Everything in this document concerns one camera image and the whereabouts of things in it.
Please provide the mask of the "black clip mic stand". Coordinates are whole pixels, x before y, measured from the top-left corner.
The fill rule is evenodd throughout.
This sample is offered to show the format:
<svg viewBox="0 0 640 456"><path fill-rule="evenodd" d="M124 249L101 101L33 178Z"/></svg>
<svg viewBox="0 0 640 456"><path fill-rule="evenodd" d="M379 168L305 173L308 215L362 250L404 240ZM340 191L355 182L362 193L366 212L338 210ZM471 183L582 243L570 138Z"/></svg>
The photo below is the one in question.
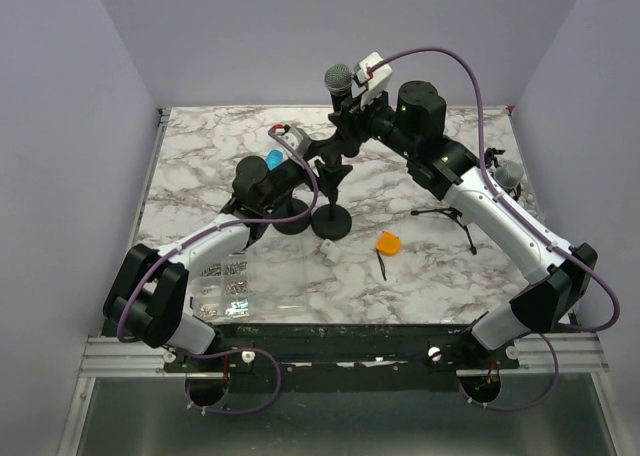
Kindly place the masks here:
<svg viewBox="0 0 640 456"><path fill-rule="evenodd" d="M352 217L347 209L338 204L338 198L339 187L353 166L343 163L344 141L338 130L327 139L315 141L313 148L317 150L314 164L319 187L328 203L314 211L312 230L323 240L337 241L352 228Z"/></svg>

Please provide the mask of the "black shock mount stand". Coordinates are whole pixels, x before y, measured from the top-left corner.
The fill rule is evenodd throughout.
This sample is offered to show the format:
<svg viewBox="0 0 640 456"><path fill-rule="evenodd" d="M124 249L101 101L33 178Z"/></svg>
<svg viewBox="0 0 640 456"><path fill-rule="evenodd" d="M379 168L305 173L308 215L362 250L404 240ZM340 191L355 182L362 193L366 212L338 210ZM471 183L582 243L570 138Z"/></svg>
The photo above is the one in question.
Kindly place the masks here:
<svg viewBox="0 0 640 456"><path fill-rule="evenodd" d="M307 203L295 196L292 190L284 201L271 212L273 220L290 219L303 213L303 216L292 222L280 222L273 225L276 231L284 235L296 235L305 231L311 224L311 216L306 214L309 209Z"/></svg>

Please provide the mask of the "black handheld microphone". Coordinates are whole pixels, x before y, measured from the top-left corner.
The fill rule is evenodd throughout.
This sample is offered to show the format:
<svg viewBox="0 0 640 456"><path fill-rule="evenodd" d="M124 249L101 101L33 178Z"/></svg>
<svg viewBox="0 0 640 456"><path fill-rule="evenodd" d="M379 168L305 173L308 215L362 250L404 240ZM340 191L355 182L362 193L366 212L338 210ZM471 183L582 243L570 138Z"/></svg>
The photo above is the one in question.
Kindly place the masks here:
<svg viewBox="0 0 640 456"><path fill-rule="evenodd" d="M324 85L330 93L335 114L340 113L344 105L352 102L352 83L352 71L346 64L337 63L326 70Z"/></svg>

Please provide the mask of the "blue microphone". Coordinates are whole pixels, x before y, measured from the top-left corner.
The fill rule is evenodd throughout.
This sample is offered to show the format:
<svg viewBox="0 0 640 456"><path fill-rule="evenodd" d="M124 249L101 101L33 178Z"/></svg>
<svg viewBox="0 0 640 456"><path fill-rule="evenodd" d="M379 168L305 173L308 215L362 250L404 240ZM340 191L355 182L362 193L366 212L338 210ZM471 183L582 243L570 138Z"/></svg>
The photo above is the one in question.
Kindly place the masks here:
<svg viewBox="0 0 640 456"><path fill-rule="evenodd" d="M285 160L285 153L281 149L271 149L265 159L269 171L274 170Z"/></svg>

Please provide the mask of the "black tripod shock mount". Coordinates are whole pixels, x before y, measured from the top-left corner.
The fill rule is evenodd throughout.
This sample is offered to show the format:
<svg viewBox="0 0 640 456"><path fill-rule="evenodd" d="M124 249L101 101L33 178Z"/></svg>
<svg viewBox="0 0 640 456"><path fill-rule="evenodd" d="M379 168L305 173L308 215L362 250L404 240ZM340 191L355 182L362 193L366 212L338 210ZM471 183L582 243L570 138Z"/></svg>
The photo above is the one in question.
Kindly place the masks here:
<svg viewBox="0 0 640 456"><path fill-rule="evenodd" d="M485 157L485 166L486 169L489 171L489 173L494 176L494 171L495 169L504 164L507 161L511 161L511 160L507 160L507 159L500 159L500 157L505 153L504 149L498 149L496 147L489 147L488 149L485 150L484 152L484 157ZM520 184L511 190L505 190L503 189L515 202L518 202L521 198L522 195L522 180L520 182ZM422 214L440 214L443 216L448 217L450 220L452 220L455 224L457 224L465 233L468 243L469 243L469 250L471 252L472 255L476 255L477 254L477 248L473 242L472 236L470 234L469 231L469 226L473 223L473 221L467 217L466 215L464 215L463 213L461 213L459 210L457 210L456 208L453 208L451 206L448 207L441 207L441 208L433 208L433 209L423 209L423 210L419 210L419 209L413 209L410 211L410 215L411 216L418 216L418 215L422 215Z"/></svg>

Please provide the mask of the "silver microphone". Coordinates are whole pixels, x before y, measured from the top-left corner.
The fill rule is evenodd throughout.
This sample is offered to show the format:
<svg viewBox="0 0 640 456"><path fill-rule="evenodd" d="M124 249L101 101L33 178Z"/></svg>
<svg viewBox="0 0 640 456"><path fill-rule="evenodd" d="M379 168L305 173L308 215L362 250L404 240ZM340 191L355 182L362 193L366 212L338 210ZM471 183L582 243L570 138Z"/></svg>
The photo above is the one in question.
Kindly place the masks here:
<svg viewBox="0 0 640 456"><path fill-rule="evenodd" d="M513 161L507 161L494 171L494 179L505 190L516 188L524 177L524 168Z"/></svg>

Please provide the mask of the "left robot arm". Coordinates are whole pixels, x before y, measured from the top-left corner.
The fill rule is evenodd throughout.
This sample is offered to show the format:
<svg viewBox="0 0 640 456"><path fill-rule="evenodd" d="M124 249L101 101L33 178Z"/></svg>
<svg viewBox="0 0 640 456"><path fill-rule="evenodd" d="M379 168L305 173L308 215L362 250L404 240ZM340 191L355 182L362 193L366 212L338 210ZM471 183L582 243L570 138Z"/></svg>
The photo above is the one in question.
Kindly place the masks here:
<svg viewBox="0 0 640 456"><path fill-rule="evenodd" d="M243 157L231 198L212 222L172 244L157 249L137 244L126 253L103 306L120 342L185 351L201 371L220 363L215 329L185 308L189 284L251 247L268 227L285 235L304 232L322 212L315 202L295 199L294 190L306 186L313 199L329 196L351 170L342 157L359 149L340 132L312 140L297 127L278 124L269 135L282 161L273 165L259 155Z"/></svg>

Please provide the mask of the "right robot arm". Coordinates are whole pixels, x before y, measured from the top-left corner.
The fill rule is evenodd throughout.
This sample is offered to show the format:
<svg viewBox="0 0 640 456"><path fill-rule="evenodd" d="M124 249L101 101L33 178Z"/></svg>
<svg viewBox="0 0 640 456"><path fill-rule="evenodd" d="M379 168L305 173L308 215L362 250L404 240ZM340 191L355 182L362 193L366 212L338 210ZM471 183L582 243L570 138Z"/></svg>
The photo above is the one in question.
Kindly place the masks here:
<svg viewBox="0 0 640 456"><path fill-rule="evenodd" d="M476 224L515 263L527 287L487 312L460 343L460 355L480 368L506 342L527 333L547 333L584 295L597 260L587 243L574 246L548 231L510 196L494 196L497 184L482 178L483 165L444 133L446 102L427 82L410 81L395 107L381 93L367 105L352 94L352 82L330 83L330 121L349 155L376 139L403 157L412 179Z"/></svg>

